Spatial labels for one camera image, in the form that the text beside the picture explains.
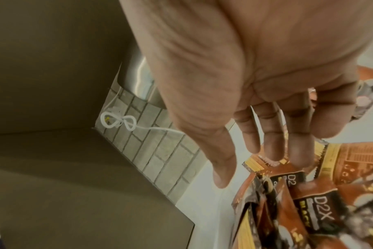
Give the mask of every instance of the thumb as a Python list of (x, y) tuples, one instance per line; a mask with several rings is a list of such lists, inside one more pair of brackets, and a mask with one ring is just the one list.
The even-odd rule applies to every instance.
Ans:
[(214, 183), (218, 188), (225, 188), (236, 171), (236, 149), (230, 133), (225, 127), (215, 130), (193, 131), (183, 129), (202, 149), (213, 166)]

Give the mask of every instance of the finger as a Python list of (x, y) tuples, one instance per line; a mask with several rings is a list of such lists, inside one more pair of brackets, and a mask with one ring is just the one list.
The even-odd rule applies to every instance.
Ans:
[(252, 108), (259, 117), (264, 132), (264, 153), (274, 161), (284, 158), (285, 138), (278, 106), (275, 103), (263, 102)]
[(226, 127), (217, 130), (197, 130), (179, 127), (202, 149), (213, 166), (214, 183), (218, 188), (229, 185), (236, 171), (236, 149)]
[(284, 113), (289, 133), (288, 154), (297, 167), (307, 167), (314, 162), (314, 137), (309, 128), (312, 109), (308, 92), (292, 95), (278, 101)]
[(243, 133), (243, 138), (245, 146), (248, 151), (256, 154), (260, 151), (260, 138), (259, 131), (257, 130), (255, 118), (250, 106), (246, 109), (235, 112), (234, 120), (239, 126), (241, 132)]
[(344, 128), (355, 111), (357, 88), (357, 82), (353, 82), (335, 89), (316, 89), (318, 99), (311, 120), (315, 137), (333, 137)]

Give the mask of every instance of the white string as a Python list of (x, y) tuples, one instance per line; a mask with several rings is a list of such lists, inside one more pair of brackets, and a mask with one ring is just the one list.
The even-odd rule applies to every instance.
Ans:
[[(161, 128), (161, 127), (142, 127), (142, 126), (138, 126), (137, 125), (137, 120), (134, 116), (127, 115), (127, 116), (120, 117), (120, 116), (112, 113), (112, 111), (114, 109), (109, 108), (109, 106), (114, 102), (114, 100), (117, 98), (117, 96), (120, 94), (120, 92), (121, 92), (121, 88), (118, 90), (115, 97), (104, 107), (105, 111), (102, 112), (102, 114), (100, 115), (100, 122), (102, 123), (102, 125), (105, 128), (107, 128), (107, 129), (118, 128), (118, 127), (122, 126), (122, 124), (124, 124), (125, 128), (128, 131), (134, 131), (136, 128), (139, 128), (139, 129), (144, 129), (144, 130), (164, 130), (164, 131), (170, 131), (170, 132), (175, 132), (175, 133), (179, 133), (179, 134), (184, 134), (182, 131), (174, 130), (174, 129)], [(106, 123), (106, 120), (109, 117), (115, 119), (115, 121), (111, 124)]]

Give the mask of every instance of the hand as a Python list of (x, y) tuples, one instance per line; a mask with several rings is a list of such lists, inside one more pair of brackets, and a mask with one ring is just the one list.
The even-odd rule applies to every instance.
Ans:
[[(260, 151), (252, 109), (272, 160), (313, 162), (314, 138), (349, 122), (356, 60), (373, 39), (373, 0), (121, 0), (175, 125), (193, 138), (226, 187), (236, 168), (225, 124), (236, 120)], [(312, 115), (307, 89), (315, 87)]]

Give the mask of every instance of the metal object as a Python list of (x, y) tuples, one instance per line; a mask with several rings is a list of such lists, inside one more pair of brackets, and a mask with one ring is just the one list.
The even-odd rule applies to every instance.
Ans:
[(133, 39), (122, 61), (117, 79), (118, 84), (137, 98), (166, 109), (165, 103), (155, 85), (146, 58)]

